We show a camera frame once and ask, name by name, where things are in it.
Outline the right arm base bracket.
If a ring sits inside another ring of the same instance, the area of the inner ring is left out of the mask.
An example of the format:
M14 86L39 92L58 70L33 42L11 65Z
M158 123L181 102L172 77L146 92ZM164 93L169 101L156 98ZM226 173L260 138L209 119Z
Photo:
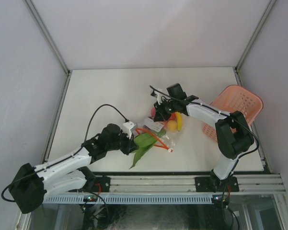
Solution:
M237 178L230 175L227 179L219 179L214 171L209 176L195 177L195 186L197 192L239 192Z

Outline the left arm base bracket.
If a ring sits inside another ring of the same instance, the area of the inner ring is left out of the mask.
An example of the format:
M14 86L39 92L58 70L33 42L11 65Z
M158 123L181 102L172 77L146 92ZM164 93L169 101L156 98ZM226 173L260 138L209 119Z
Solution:
M101 192L109 192L110 190L110 177L96 176L88 167L81 167L76 170L80 176L84 178L84 184L77 190L84 192L94 192L100 194Z

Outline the clear zip top bag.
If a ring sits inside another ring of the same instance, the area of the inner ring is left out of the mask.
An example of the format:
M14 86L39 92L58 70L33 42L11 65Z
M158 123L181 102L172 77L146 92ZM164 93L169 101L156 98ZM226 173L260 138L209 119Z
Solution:
M147 132L158 140L158 142L154 145L155 147L165 149L168 152L173 152L174 146L176 145L182 130L170 132L166 127L169 119L165 122L154 122L153 118L154 117L150 115L144 119L142 125L135 131L136 137L144 132Z

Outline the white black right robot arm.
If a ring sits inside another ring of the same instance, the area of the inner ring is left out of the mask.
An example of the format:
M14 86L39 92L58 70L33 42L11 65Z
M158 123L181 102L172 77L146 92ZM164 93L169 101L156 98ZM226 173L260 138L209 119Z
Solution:
M167 121L175 112L200 119L216 131L218 148L221 152L216 166L211 170L210 184L216 191L222 191L228 185L240 158L252 153L249 149L255 144L259 147L257 136L250 130L242 112L219 110L197 96L188 96L179 83L167 88L167 93L153 86L151 96L154 103L155 122Z

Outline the yellow fake lemon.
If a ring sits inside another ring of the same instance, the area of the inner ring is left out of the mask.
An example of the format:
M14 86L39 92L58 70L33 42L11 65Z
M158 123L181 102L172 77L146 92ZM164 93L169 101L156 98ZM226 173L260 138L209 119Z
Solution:
M175 120L169 120L166 124L167 130L174 132L177 130L178 124Z

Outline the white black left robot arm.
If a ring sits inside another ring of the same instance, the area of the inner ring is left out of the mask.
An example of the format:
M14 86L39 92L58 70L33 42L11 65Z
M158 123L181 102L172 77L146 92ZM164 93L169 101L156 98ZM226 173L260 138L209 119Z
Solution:
M31 213L46 199L67 191L93 190L95 175L88 166L103 159L110 151L119 150L125 155L136 151L138 145L133 134L136 127L131 121L122 127L108 124L101 133L63 157L36 166L22 165L8 186L20 211Z

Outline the red fake tomato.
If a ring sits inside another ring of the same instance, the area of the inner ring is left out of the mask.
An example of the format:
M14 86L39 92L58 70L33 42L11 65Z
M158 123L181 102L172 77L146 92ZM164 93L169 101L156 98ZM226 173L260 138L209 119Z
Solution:
M155 110L155 108L153 107L153 108L151 109L151 111L150 111L150 115L151 115L152 117L154 117L155 114L156 114L156 110Z

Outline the green fake leafy vegetable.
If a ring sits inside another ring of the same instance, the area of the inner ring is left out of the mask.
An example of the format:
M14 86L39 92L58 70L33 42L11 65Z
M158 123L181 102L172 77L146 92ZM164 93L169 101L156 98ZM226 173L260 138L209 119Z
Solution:
M153 135L144 132L135 137L134 142L138 145L139 149L133 151L134 158L130 169L136 166L137 162L158 142L158 140Z

